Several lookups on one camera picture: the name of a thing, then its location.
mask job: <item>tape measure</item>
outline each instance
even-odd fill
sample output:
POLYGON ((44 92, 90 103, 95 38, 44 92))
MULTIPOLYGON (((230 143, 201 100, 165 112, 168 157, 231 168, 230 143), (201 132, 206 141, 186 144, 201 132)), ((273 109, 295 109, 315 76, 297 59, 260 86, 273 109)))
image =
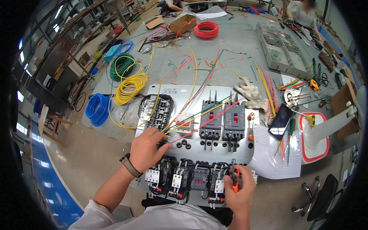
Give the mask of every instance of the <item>tape measure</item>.
POLYGON ((309 82, 309 85, 311 86, 311 88, 313 89, 314 92, 316 92, 318 90, 318 85, 317 85, 317 82, 315 80, 311 80, 309 82))

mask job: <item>label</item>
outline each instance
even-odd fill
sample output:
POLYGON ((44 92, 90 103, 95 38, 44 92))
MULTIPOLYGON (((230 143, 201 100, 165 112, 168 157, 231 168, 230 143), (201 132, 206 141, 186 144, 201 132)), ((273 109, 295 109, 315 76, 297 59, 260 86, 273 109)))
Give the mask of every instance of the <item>label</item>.
POLYGON ((216 180, 215 193, 224 193, 224 180, 216 180))
POLYGON ((160 180, 160 171, 149 169, 146 171, 145 180, 158 183, 160 180))
POLYGON ((174 174, 171 186, 174 188, 180 188, 180 185, 181 185, 181 175, 174 174))

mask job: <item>white shirt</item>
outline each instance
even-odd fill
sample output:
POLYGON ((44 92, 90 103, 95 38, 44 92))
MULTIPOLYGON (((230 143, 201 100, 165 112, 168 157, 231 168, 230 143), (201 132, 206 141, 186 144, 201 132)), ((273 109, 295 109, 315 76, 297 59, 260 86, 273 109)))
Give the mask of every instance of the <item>white shirt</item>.
POLYGON ((114 221, 106 207, 89 200, 82 217, 69 230, 226 230, 225 225, 194 205, 159 205, 148 207, 139 217, 114 221))
POLYGON ((292 14, 294 20, 300 25, 314 28, 317 26, 317 18, 314 11, 304 12, 301 1, 291 1, 287 6, 288 14, 292 14))

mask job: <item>smartphone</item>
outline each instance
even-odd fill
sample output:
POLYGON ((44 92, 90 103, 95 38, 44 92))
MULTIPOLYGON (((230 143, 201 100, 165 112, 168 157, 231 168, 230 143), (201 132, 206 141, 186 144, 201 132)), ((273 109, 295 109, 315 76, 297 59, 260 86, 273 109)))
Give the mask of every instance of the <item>smartphone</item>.
POLYGON ((284 133, 289 125, 291 116, 293 112, 289 109, 285 104, 281 104, 279 112, 276 114, 275 119, 273 120, 272 125, 268 129, 268 131, 277 139, 281 140, 284 136, 284 133))

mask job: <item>paper document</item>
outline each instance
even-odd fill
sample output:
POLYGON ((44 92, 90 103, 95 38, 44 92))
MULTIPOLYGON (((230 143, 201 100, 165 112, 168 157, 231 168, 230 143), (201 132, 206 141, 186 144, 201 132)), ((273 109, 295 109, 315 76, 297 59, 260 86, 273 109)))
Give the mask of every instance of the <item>paper document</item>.
POLYGON ((300 177, 302 155, 300 131, 293 132, 290 144, 288 135, 284 135, 284 159, 282 148, 280 152, 277 150, 279 142, 268 132, 268 128, 254 124, 253 136, 254 154, 248 166, 258 175, 274 180, 300 177))
POLYGON ((295 80, 296 78, 290 74, 284 73, 284 72, 280 72, 281 73, 281 78, 282 78, 282 83, 284 85, 289 84, 290 82, 292 82, 293 80, 295 80))
POLYGON ((208 10, 205 10, 205 11, 202 11, 196 14, 196 16, 200 18, 201 20, 204 20, 205 18, 222 17, 225 15, 226 15, 226 12, 223 9, 221 9, 219 6, 213 6, 209 8, 208 10))

